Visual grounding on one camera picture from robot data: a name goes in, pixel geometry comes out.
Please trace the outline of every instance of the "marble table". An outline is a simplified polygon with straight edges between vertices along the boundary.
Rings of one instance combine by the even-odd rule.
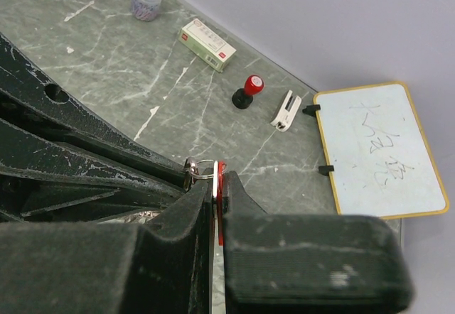
[[[150,23],[130,0],[0,0],[0,31],[60,86],[141,145],[179,163],[223,159],[247,192],[273,213],[336,213],[316,120],[299,113],[290,130],[269,122],[293,90],[314,92],[178,0]],[[198,16],[237,48],[223,73],[177,41]],[[230,101],[249,75],[265,81],[252,106]],[[390,223],[395,231],[400,222]],[[215,251],[213,312],[224,313],[223,253]]]

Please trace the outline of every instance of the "whiteboard frame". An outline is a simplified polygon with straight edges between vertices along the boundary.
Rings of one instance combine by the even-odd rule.
[[[381,218],[383,218],[384,220],[396,220],[396,219],[400,219],[400,218],[409,218],[409,217],[442,215],[443,213],[445,213],[445,212],[447,212],[449,210],[449,207],[450,207],[449,198],[447,197],[447,193],[446,193],[446,190],[445,190],[444,185],[442,183],[441,176],[439,175],[439,171],[437,169],[436,163],[435,163],[434,158],[433,158],[432,150],[429,147],[427,137],[425,136],[424,129],[422,128],[422,124],[420,123],[419,117],[417,115],[417,110],[415,109],[414,102],[412,101],[409,88],[407,87],[407,85],[405,83],[400,82],[400,81],[393,81],[393,82],[379,83],[379,84],[376,84],[376,85],[362,85],[362,86],[359,86],[359,87],[350,87],[350,88],[344,88],[344,89],[329,90],[329,91],[326,91],[326,92],[318,92],[313,97],[313,103],[314,104],[318,104],[318,97],[323,95],[323,94],[334,94],[334,93],[337,93],[337,92],[347,92],[347,91],[351,91],[351,90],[368,89],[368,88],[375,88],[375,87],[384,87],[386,85],[401,85],[403,87],[403,89],[405,90],[405,92],[406,92],[407,100],[409,101],[409,104],[411,106],[412,113],[414,115],[414,118],[415,118],[415,121],[417,123],[417,126],[419,127],[420,134],[422,135],[422,140],[423,140],[425,148],[427,150],[428,157],[429,157],[430,161],[432,162],[433,171],[434,171],[434,173],[436,175],[436,178],[438,180],[439,187],[441,188],[442,195],[444,196],[444,200],[446,202],[446,206],[445,206],[444,209],[438,210],[438,211],[407,213],[407,214],[404,214],[404,215],[384,216],[384,217],[381,217]],[[326,145],[326,140],[325,140],[324,131],[323,131],[323,124],[322,124],[319,112],[316,112],[316,118],[318,120],[319,133],[321,134],[321,140],[322,140],[322,146],[323,146],[323,150],[324,150],[324,156],[326,157],[326,164],[327,165],[332,165],[331,162],[330,162],[328,151],[327,151],[327,145]],[[331,183],[331,187],[332,187],[332,191],[333,191],[333,196],[335,198],[336,212],[339,215],[342,215],[343,213],[341,212],[341,209],[340,209],[340,204],[339,204],[339,201],[338,201],[338,194],[336,192],[336,187],[335,187],[335,180],[334,180],[334,175],[333,175],[334,173],[336,173],[336,170],[333,171],[333,172],[329,172],[328,176],[330,178],[330,183]]]

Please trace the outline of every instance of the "whiteboard stand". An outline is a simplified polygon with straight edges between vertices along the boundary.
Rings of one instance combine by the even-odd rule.
[[[449,199],[406,84],[319,92],[317,118],[340,215],[397,219],[438,215]]]

